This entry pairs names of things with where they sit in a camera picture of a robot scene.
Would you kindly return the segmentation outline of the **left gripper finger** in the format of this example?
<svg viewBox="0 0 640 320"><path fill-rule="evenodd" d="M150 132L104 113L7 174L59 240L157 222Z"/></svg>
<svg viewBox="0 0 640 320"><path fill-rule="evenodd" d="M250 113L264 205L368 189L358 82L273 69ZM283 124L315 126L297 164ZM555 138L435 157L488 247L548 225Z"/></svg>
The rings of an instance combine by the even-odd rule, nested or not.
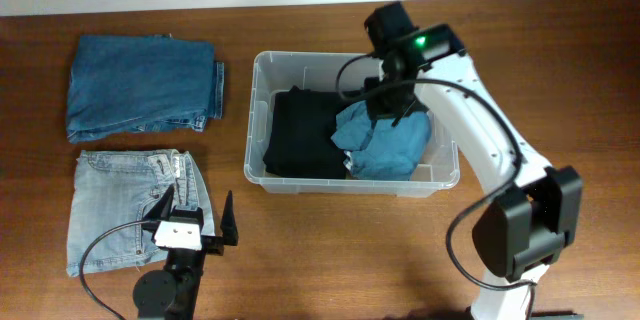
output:
<svg viewBox="0 0 640 320"><path fill-rule="evenodd" d="M159 201L144 215L144 220L167 219L174 200L175 188L170 185Z"/></svg>
<svg viewBox="0 0 640 320"><path fill-rule="evenodd" d="M220 228L225 246L237 246L239 233L234 214L233 192L228 191L221 217Z"/></svg>

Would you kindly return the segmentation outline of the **blue shirt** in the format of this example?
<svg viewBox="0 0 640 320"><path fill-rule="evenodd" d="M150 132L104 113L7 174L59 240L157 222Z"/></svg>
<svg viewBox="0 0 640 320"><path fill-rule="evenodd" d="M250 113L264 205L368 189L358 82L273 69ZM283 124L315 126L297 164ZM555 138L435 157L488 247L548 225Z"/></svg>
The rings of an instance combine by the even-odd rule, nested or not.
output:
<svg viewBox="0 0 640 320"><path fill-rule="evenodd" d="M364 101L338 113L331 136L346 158L343 165L359 180L409 181L431 137L424 111L394 119L372 120Z"/></svg>

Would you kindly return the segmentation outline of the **light blue jeans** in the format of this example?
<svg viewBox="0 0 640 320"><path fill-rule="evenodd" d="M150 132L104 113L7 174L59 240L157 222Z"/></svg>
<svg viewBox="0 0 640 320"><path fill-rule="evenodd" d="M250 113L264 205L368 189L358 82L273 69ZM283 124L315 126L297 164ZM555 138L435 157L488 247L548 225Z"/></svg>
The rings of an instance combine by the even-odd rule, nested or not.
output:
<svg viewBox="0 0 640 320"><path fill-rule="evenodd" d="M119 230L100 241L83 259L88 246L116 226L141 219L173 185L175 205L199 206L202 233L215 233L210 198L195 160L175 149L152 151L83 151L77 159L67 234L70 277L166 259L151 234L139 226Z"/></svg>

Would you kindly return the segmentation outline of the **clear plastic storage bin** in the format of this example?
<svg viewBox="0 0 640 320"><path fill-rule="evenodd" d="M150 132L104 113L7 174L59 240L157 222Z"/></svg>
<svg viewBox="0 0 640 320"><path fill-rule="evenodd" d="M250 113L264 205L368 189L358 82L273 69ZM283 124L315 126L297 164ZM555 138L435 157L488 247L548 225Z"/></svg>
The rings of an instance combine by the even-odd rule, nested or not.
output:
<svg viewBox="0 0 640 320"><path fill-rule="evenodd" d="M287 178L270 174L263 162L271 137L275 98L296 86L333 92L340 67L355 53L263 51L253 63L244 175L269 193L379 194L426 198L453 188L461 177L458 147L434 113L431 137L409 181Z"/></svg>

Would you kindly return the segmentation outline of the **large black garment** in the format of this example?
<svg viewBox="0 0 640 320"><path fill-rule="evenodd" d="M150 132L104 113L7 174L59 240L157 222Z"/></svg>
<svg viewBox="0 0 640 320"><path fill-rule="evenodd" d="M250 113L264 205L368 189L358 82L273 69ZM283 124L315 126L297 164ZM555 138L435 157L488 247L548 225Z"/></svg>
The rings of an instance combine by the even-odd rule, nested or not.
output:
<svg viewBox="0 0 640 320"><path fill-rule="evenodd" d="M278 93L263 156L265 170L286 178L345 178L345 154L331 136L336 131L336 116L347 106L335 92L294 86Z"/></svg>

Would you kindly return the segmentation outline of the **dark blue jeans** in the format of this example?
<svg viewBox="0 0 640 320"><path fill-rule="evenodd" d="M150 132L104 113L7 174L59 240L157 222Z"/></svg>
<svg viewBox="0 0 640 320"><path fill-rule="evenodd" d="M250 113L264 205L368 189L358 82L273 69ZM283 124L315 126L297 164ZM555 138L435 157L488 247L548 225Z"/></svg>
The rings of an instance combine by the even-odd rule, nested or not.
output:
<svg viewBox="0 0 640 320"><path fill-rule="evenodd" d="M202 132L223 115L225 66L214 46L170 36L83 35L70 69L71 143L113 134Z"/></svg>

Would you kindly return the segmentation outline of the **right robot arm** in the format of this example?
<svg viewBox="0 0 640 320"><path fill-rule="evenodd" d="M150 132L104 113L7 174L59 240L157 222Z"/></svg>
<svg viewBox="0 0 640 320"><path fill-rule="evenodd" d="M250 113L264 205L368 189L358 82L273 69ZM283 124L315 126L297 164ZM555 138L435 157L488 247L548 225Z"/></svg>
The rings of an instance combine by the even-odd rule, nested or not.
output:
<svg viewBox="0 0 640 320"><path fill-rule="evenodd" d="M583 181L571 167L556 169L517 132L477 73L462 41L447 24L415 26L400 2L377 8L364 28L381 60L382 85L371 95L414 96L443 122L484 191L450 223L445 246L477 210L472 229L484 264L478 279L454 267L480 291L468 319L530 319L538 282L573 244Z"/></svg>

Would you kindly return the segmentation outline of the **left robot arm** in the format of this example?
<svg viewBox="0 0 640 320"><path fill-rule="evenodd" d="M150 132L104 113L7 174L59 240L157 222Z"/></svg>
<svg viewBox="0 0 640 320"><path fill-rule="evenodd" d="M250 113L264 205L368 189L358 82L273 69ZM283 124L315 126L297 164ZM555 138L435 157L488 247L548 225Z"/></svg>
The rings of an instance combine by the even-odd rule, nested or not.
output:
<svg viewBox="0 0 640 320"><path fill-rule="evenodd" d="M167 252L160 270L145 273L133 289L139 319L191 319L194 316L205 258L221 256L239 240L228 193L221 217L221 234L204 235L204 213L199 206L174 205L175 188L169 186L143 217L142 229L152 234L156 247Z"/></svg>

